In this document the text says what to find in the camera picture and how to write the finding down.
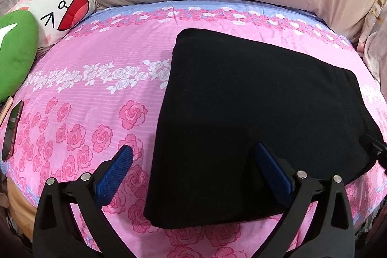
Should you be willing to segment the black pants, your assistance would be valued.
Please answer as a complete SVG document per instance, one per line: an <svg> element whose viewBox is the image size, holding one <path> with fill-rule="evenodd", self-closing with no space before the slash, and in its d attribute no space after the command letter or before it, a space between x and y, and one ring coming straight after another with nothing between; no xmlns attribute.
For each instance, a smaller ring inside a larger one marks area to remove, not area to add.
<svg viewBox="0 0 387 258"><path fill-rule="evenodd" d="M293 182L272 161L350 183L383 142L353 72L203 29L177 35L144 215L162 229L282 214Z"/></svg>

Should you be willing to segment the floral pink curtain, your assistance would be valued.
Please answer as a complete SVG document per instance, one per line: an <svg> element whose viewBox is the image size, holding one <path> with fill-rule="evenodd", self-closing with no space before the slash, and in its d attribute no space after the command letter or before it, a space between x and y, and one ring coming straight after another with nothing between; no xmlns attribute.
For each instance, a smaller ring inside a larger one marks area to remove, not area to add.
<svg viewBox="0 0 387 258"><path fill-rule="evenodd" d="M376 0L365 17L357 51L386 96L386 0Z"/></svg>

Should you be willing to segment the red smartphone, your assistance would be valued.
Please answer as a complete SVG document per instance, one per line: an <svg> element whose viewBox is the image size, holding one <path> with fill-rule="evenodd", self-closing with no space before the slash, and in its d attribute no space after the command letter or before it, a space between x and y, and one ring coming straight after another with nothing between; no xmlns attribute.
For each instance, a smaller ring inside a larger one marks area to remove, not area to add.
<svg viewBox="0 0 387 258"><path fill-rule="evenodd" d="M13 156L18 123L21 118L23 107L24 102L21 100L12 108L12 111L10 112L3 143L2 161L6 161Z"/></svg>

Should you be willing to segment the gold smartphone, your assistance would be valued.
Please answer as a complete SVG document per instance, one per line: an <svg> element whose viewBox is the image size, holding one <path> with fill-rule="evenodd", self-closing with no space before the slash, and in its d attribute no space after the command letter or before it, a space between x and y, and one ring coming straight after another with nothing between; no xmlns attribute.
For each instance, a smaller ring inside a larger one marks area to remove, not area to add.
<svg viewBox="0 0 387 258"><path fill-rule="evenodd" d="M1 114L0 114L0 124L3 123L9 109L11 108L13 104L13 98L10 96L8 97L8 99L6 100L6 102L4 103L2 109L1 109Z"/></svg>

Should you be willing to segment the pink rose bedsheet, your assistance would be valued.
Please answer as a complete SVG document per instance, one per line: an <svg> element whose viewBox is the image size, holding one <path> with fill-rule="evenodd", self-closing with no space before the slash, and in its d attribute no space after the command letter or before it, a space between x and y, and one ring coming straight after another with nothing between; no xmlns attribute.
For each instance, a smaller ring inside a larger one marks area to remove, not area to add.
<svg viewBox="0 0 387 258"><path fill-rule="evenodd" d="M122 145L132 147L134 164L103 211L138 257L250 257L270 234L278 216L181 230L155 228L143 216L151 135L185 28L282 46L353 71L368 111L386 130L386 102L356 50L307 12L237 0L108 8L54 45L15 95L24 108L14 154L1 167L11 214L27 237L48 178L77 179Z"/></svg>

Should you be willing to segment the green plush pillow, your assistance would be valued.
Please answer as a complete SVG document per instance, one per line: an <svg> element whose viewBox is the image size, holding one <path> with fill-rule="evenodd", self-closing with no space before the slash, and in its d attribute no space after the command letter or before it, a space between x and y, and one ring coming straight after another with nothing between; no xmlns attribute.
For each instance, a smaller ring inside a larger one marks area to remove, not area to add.
<svg viewBox="0 0 387 258"><path fill-rule="evenodd" d="M27 10L1 17L1 101L15 95L28 76L37 53L39 26Z"/></svg>

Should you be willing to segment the white cartoon face pillow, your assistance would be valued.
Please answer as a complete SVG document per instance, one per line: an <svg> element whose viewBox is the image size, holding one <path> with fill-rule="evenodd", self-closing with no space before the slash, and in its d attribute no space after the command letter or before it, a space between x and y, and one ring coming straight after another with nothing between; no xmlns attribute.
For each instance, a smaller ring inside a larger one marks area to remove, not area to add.
<svg viewBox="0 0 387 258"><path fill-rule="evenodd" d="M39 26L38 48L46 48L61 40L97 7L96 0L20 0L10 11L28 10L33 14Z"/></svg>

